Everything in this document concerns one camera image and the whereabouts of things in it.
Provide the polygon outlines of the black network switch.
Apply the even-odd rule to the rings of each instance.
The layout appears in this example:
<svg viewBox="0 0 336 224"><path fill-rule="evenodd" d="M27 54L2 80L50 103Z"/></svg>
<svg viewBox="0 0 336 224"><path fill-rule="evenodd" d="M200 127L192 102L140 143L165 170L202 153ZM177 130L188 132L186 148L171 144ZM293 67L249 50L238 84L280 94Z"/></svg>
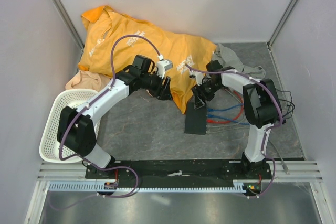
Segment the black network switch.
<svg viewBox="0 0 336 224"><path fill-rule="evenodd" d="M205 135L207 126L207 107L196 109L194 102L188 102L185 111L184 133Z"/></svg>

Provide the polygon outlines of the orange printed t-shirt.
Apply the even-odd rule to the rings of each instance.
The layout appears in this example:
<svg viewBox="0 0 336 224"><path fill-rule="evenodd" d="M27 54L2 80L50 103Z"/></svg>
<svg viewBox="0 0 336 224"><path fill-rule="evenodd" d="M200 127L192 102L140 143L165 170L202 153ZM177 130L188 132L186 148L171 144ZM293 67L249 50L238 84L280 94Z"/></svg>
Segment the orange printed t-shirt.
<svg viewBox="0 0 336 224"><path fill-rule="evenodd" d="M192 35L175 34L159 26L117 13L112 7L99 6L81 15L87 30L83 55L78 67L112 77L133 63L136 55L158 61L158 55L173 62L167 72L171 78L173 101L182 113L192 98L191 88L196 82L189 78L186 65L205 70L212 59L216 45L211 41Z"/></svg>

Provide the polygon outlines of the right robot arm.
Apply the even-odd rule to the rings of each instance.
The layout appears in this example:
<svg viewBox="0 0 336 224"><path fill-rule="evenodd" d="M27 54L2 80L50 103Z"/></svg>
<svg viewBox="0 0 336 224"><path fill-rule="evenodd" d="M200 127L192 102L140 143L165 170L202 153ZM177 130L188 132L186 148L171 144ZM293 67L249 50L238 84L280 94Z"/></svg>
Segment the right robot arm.
<svg viewBox="0 0 336 224"><path fill-rule="evenodd" d="M192 87L194 108L204 107L221 88L229 88L242 95L249 136L243 152L247 162L241 164L240 172L245 178L251 179L259 173L257 163L266 158L271 129L283 124L278 94L271 79L255 79L233 67L210 69L220 66L217 60L210 62L206 71L186 65L190 77L196 80L196 85Z"/></svg>

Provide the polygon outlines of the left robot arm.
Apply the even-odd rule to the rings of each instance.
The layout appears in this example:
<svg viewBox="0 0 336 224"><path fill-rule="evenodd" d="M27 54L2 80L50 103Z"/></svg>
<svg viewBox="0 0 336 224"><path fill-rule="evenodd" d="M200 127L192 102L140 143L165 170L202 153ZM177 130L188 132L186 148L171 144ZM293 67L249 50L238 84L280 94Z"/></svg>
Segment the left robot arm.
<svg viewBox="0 0 336 224"><path fill-rule="evenodd" d="M115 173L115 159L97 144L95 125L113 106L139 89L147 90L159 100L171 100L171 79L165 74L172 67L172 61L163 57L154 63L137 55L133 64L119 71L91 99L76 108L62 109L57 132L60 146L96 165L97 173L103 178L111 178Z"/></svg>

